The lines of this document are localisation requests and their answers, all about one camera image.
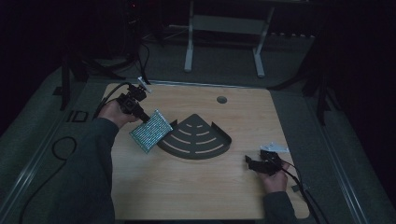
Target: human hand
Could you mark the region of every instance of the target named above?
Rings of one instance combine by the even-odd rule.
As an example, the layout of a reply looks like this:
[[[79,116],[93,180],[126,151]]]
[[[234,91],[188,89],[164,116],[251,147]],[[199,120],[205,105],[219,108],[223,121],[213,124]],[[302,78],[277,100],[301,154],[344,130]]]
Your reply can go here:
[[[99,112],[98,118],[112,121],[119,127],[119,129],[128,122],[135,122],[139,120],[139,118],[136,118],[133,115],[122,113],[119,103],[115,100],[110,101],[103,106]]]
[[[282,164],[282,168],[288,170],[289,164],[284,162]],[[288,177],[283,170],[276,172],[274,175],[268,175],[259,172],[257,172],[257,175],[259,176],[264,186],[264,190],[267,194],[279,191],[286,191]]]

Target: green textured block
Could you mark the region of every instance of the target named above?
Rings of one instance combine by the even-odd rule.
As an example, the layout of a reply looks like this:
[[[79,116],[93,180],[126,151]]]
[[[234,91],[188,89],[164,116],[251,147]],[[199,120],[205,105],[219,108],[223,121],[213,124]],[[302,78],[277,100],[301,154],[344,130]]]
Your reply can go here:
[[[130,132],[136,143],[146,152],[149,151],[170,131],[171,125],[159,110],[155,110],[146,123],[142,123]]]

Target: gray sleeve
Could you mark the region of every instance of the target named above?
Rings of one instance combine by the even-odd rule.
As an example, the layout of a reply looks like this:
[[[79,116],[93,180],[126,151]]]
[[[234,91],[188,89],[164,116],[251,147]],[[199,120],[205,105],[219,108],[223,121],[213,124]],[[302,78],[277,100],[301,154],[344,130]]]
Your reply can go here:
[[[262,201],[265,211],[265,224],[298,223],[290,198],[285,191],[267,194]]]
[[[111,148],[118,127],[95,119],[67,160],[49,223],[113,223]]]

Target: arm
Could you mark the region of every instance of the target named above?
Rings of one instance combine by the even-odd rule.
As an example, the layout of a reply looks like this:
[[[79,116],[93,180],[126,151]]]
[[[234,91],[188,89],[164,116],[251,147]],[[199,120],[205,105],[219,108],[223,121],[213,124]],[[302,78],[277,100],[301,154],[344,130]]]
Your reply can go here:
[[[114,222],[111,148],[128,121],[136,118],[122,114],[117,102],[105,105],[66,162],[49,223]]]
[[[288,168],[289,165],[284,163],[283,169],[287,170]],[[262,199],[265,209],[265,223],[298,223],[290,198],[286,193],[288,177],[285,172],[281,170],[271,176],[261,173],[258,173],[258,175],[266,192]]]

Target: wooden tabletop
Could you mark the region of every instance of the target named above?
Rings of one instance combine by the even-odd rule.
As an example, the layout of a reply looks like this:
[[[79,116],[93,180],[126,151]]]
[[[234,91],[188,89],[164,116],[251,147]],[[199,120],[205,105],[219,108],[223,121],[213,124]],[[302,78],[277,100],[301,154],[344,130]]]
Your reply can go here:
[[[107,95],[118,84],[107,86]],[[207,160],[186,160],[155,146],[146,154],[129,135],[141,121],[125,125],[112,150],[112,198],[116,219],[259,219],[263,218],[262,185],[248,169],[245,155],[259,159],[260,145],[286,147],[271,94],[267,90],[207,86],[150,85],[140,104],[148,115],[160,110],[167,121],[198,114],[215,122],[233,139],[224,154]],[[116,91],[118,97],[126,87]],[[227,98],[226,104],[217,101]],[[280,153],[293,163],[289,153]],[[287,193],[297,218],[308,217],[307,206],[289,178]]]

